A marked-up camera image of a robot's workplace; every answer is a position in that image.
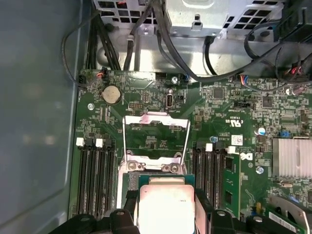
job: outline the white sticker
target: white sticker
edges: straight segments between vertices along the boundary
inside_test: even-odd
[[[288,222],[285,222],[283,219],[274,215],[271,212],[269,212],[269,218],[275,221],[276,223],[279,223],[280,225],[284,226],[285,228],[291,230],[292,232],[297,233],[297,230],[293,225],[289,224]]]
[[[231,136],[231,145],[243,145],[243,135],[232,135]]]

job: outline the capacitor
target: capacitor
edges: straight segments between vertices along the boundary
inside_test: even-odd
[[[305,86],[299,86],[299,87],[293,88],[292,95],[299,96],[303,93],[303,91],[305,91],[305,89],[306,89]]]
[[[264,136],[265,135],[265,128],[258,128],[257,130],[254,131],[254,133],[257,135],[257,136]]]
[[[218,137],[216,137],[216,136],[211,136],[210,137],[210,141],[212,142],[212,143],[217,143],[218,142]]]

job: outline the integrated circuit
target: integrated circuit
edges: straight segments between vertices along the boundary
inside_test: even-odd
[[[223,99],[223,88],[214,88],[213,90],[213,97],[214,99]]]
[[[266,108],[272,108],[273,106],[273,98],[266,96],[262,98],[262,106]]]

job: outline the screw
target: screw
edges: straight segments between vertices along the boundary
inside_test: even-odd
[[[89,109],[90,111],[92,111],[92,110],[94,109],[94,104],[93,104],[93,103],[89,103],[89,104],[88,104],[88,109]]]
[[[178,171],[178,167],[177,166],[171,166],[171,171],[172,172],[177,172]]]
[[[178,82],[177,77],[172,77],[171,82],[172,82],[172,84],[177,84],[177,82]]]
[[[255,169],[255,171],[256,171],[258,174],[264,173],[263,167],[257,167],[257,168]]]
[[[258,223],[262,223],[262,218],[255,216],[253,217],[254,221],[258,222]]]
[[[225,212],[224,211],[218,211],[217,214],[220,215],[220,216],[225,216]]]
[[[135,170],[137,168],[136,163],[135,162],[130,162],[128,164],[128,169],[129,170]]]
[[[88,221],[89,219],[90,219],[90,218],[88,218],[88,217],[83,217],[83,218],[80,219],[80,221],[81,221],[81,222],[85,222],[85,221]]]

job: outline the green circuit board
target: green circuit board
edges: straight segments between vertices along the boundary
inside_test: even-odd
[[[91,80],[97,72],[82,70],[81,75]],[[270,89],[276,87],[277,83],[275,79],[249,78],[249,85]],[[120,91],[116,103],[108,104],[103,99],[103,91],[108,86],[117,87]],[[86,144],[87,141],[88,144],[94,143],[97,138],[104,139],[111,159],[109,162],[98,162],[101,154],[107,155],[107,152],[95,152],[92,156],[94,162],[89,159],[83,162],[82,157],[90,157],[90,152],[75,147],[70,217],[88,210],[92,210],[90,213],[93,215],[99,214],[97,204],[103,205],[108,199],[110,205],[106,210],[116,207],[118,165],[123,157],[122,120],[124,116],[142,116],[147,112],[165,112],[172,118],[190,120],[186,170],[188,174],[198,175],[198,181],[208,178],[214,180],[215,188],[219,186],[217,207],[231,211],[236,217],[248,216],[255,211],[262,212],[268,194],[274,193],[293,196],[310,207],[312,195],[310,200],[309,190],[312,189],[312,183],[309,179],[290,178],[292,186],[288,187],[272,176],[272,138],[310,137],[311,102],[312,89],[306,89],[298,96],[292,95],[289,90],[265,94],[251,91],[232,78],[205,85],[186,80],[180,74],[108,71],[104,80],[99,79],[87,90],[78,93],[75,139],[83,138]],[[264,136],[257,134],[259,128],[266,129]],[[135,155],[157,159],[172,157],[183,151],[186,130],[181,127],[159,123],[148,126],[138,124],[126,126],[126,131],[127,150]],[[203,157],[205,145],[212,142],[221,155],[220,172],[214,175],[206,171],[215,170],[215,167],[209,165],[208,161],[207,167],[204,167],[197,158]],[[226,153],[229,146],[235,147],[234,154]],[[88,182],[84,177],[86,172],[82,170],[87,165],[97,168],[89,170],[89,173],[93,173],[92,177],[99,175],[100,168],[108,171],[103,174],[103,181],[90,179]],[[263,173],[258,173],[258,167],[263,169]],[[124,180],[129,181],[131,176],[127,175]],[[123,190],[126,192],[130,187],[125,186]],[[105,198],[99,198],[106,193],[109,194]]]

